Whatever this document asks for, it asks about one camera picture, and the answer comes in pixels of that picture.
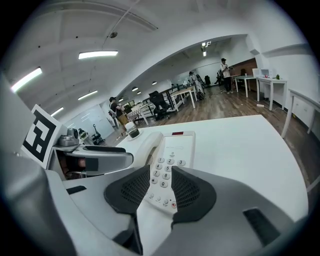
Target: cable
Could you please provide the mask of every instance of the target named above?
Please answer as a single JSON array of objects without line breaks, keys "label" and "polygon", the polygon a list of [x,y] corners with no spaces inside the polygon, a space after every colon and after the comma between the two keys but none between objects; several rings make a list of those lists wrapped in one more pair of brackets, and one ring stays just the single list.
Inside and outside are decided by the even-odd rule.
[{"label": "cable", "polygon": [[107,35],[107,37],[105,38],[104,42],[103,42],[103,45],[101,47],[101,50],[104,49],[104,46],[105,46],[105,43],[107,41],[107,39],[110,37],[111,33],[116,29],[116,26],[122,21],[122,19],[128,14],[128,12],[130,12],[130,10],[135,7],[136,4],[138,4],[141,0],[137,0],[136,2],[134,2],[130,8],[128,10],[126,10],[126,12],[124,13],[124,15],[122,15],[120,17],[120,19],[116,22],[116,24],[113,26],[113,28],[111,29],[111,31],[109,32],[109,34]]}]

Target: white desk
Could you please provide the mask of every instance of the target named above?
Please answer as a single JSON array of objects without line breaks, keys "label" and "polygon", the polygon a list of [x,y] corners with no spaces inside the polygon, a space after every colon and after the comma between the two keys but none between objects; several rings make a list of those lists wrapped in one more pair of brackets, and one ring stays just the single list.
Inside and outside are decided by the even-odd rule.
[{"label": "white desk", "polygon": [[194,98],[192,96],[192,92],[194,92],[195,100],[198,101],[197,93],[196,93],[196,87],[195,86],[190,86],[190,87],[188,87],[186,89],[177,90],[177,91],[175,91],[174,93],[171,94],[172,101],[174,102],[174,106],[175,106],[175,109],[176,109],[177,112],[179,112],[179,109],[178,109],[177,103],[176,103],[176,101],[174,99],[174,96],[178,96],[178,95],[181,95],[181,94],[186,95],[186,93],[189,93],[190,97],[191,97],[191,101],[192,101],[192,106],[193,106],[194,109],[196,108],[195,107]]},{"label": "white desk", "polygon": [[316,111],[320,112],[320,99],[316,98],[314,95],[313,96],[307,96],[299,91],[293,90],[293,89],[289,89],[289,93],[290,93],[290,98],[291,98],[291,104],[288,108],[288,113],[286,114],[286,119],[285,119],[285,123],[284,123],[284,127],[281,133],[281,137],[284,138],[286,136],[288,127],[289,127],[289,123],[291,120],[291,115],[292,115],[292,109],[294,107],[294,100],[295,97],[304,101],[305,103],[309,104],[311,107],[314,108],[313,114],[312,114],[312,118],[311,118],[311,122],[309,125],[309,129],[307,131],[307,133],[309,134],[312,126],[314,124],[315,121],[315,114]]},{"label": "white desk", "polygon": [[286,99],[287,99],[287,80],[257,77],[256,78],[256,101],[257,102],[260,101],[260,82],[270,85],[270,105],[269,105],[270,111],[272,110],[272,105],[274,103],[274,84],[283,84],[282,110],[284,110],[286,105]]},{"label": "white desk", "polygon": [[237,80],[238,79],[242,79],[244,80],[244,87],[245,87],[245,97],[248,98],[248,86],[247,86],[247,80],[248,80],[248,85],[249,85],[249,91],[251,91],[251,87],[250,87],[250,79],[256,79],[253,75],[239,75],[237,77],[234,78],[235,79],[235,86],[236,86],[236,92],[238,92],[238,83]]},{"label": "white desk", "polygon": [[145,105],[140,105],[140,106],[134,106],[133,108],[131,108],[132,112],[126,114],[126,117],[130,120],[130,121],[133,121],[136,117],[135,116],[138,116],[138,115],[141,115],[146,123],[146,125],[148,126],[149,123],[148,123],[148,120],[147,118],[145,117],[144,115],[144,112],[143,112],[143,108],[149,106],[151,103],[148,103],[148,104],[145,104]]},{"label": "white desk", "polygon": [[[177,123],[141,130],[143,133],[139,137],[132,141],[127,137],[118,147],[137,156],[140,145],[150,133],[195,131],[194,169],[247,184],[294,221],[308,214],[306,186],[296,159],[262,115]],[[172,219],[145,200],[138,208],[137,218],[144,255],[148,256],[171,232]]]}]

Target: shirt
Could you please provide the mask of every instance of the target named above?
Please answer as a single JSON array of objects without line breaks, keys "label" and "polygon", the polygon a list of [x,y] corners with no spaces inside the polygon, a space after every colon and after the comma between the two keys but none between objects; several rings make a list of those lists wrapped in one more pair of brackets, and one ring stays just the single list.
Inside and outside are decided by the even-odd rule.
[{"label": "shirt", "polygon": [[[220,66],[221,71],[224,70],[226,68],[226,66],[227,66],[227,64],[225,64],[225,65],[221,64],[221,66]],[[229,78],[230,77],[229,69],[226,69],[222,73],[223,73],[223,77],[224,78]]]},{"label": "shirt", "polygon": [[117,106],[117,103],[114,102],[110,105],[110,109],[115,112],[117,117],[120,117],[122,115],[122,111],[120,109],[117,109]]}]

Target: cup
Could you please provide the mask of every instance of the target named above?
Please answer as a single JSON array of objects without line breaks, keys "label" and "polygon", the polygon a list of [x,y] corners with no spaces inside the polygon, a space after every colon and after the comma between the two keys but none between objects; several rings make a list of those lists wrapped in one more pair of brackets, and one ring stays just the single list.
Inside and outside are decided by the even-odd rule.
[{"label": "cup", "polygon": [[125,125],[125,128],[126,132],[130,135],[131,138],[135,138],[140,134],[140,131],[133,122],[128,122]]}]

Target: brick wall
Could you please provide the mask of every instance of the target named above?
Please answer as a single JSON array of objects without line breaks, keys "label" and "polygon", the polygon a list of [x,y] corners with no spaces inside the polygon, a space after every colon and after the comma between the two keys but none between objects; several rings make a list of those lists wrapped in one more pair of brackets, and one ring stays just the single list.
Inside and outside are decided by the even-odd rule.
[{"label": "brick wall", "polygon": [[[241,74],[241,69],[245,69],[245,73],[247,73],[248,76],[253,76],[252,69],[257,68],[257,62],[255,58],[248,59],[246,61],[240,62],[236,65],[233,65],[234,70],[230,73],[231,76],[238,75],[240,76]],[[247,82],[250,81],[250,87],[252,91],[257,91],[257,82],[255,79],[250,79],[247,80]]]}]

